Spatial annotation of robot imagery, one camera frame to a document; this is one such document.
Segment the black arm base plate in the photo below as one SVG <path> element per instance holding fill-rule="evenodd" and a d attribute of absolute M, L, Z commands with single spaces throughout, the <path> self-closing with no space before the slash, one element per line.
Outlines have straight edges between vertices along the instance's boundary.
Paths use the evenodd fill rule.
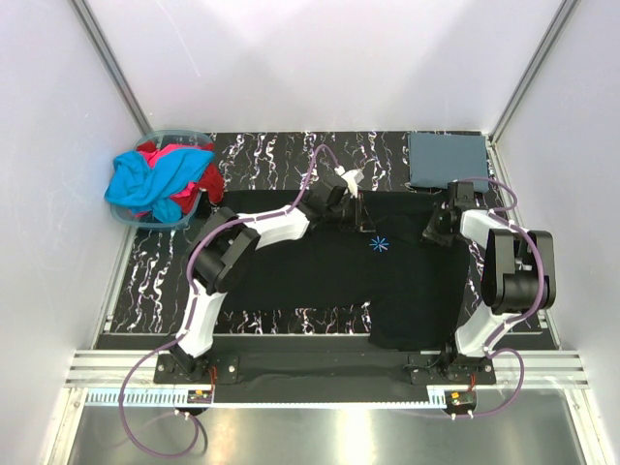
<path fill-rule="evenodd" d="M 231 387 L 253 391 L 326 392 L 352 399 L 409 398 L 409 392 L 437 387 L 487 388 L 496 382 L 495 369 L 472 375 L 465 383 L 449 383 L 424 368 L 439 351 L 399 351 L 373 346 L 365 335 L 224 335 L 214 338 L 207 353 L 213 373 L 191 381 L 168 353 L 158 356 L 154 381 L 198 387 Z"/>

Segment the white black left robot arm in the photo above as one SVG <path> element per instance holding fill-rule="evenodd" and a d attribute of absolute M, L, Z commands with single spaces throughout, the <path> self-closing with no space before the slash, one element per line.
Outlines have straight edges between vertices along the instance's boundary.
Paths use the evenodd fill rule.
<path fill-rule="evenodd" d="M 298 240 L 321 223 L 353 223 L 360 232 L 374 230 L 359 191 L 363 178 L 361 169 L 338 167 L 335 175 L 316 182 L 283 207 L 252 214 L 221 207 L 212 214 L 190 249 L 190 295 L 170 347 L 175 372 L 184 381 L 196 384 L 214 372 L 207 353 L 220 309 L 247 274 L 257 250 Z"/>

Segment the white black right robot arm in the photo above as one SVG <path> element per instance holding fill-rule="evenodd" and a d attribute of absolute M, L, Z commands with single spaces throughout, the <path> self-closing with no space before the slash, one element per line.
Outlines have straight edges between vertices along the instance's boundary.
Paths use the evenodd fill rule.
<path fill-rule="evenodd" d="M 482 303 L 424 369 L 452 384 L 465 383 L 500 351 L 498 342 L 516 325 L 556 299 L 554 239 L 525 229 L 477 204 L 476 178 L 453 180 L 422 238 L 441 246 L 467 239 L 483 251 Z"/>

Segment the black t shirt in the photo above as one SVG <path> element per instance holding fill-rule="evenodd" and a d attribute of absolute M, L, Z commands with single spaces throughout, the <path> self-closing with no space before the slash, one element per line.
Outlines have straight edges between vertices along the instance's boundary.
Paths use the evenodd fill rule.
<path fill-rule="evenodd" d="M 456 329 L 466 243 L 423 240 L 438 195 L 364 192 L 374 232 L 323 224 L 257 251 L 216 330 L 229 334 L 366 333 L 384 349 L 439 348 Z"/>

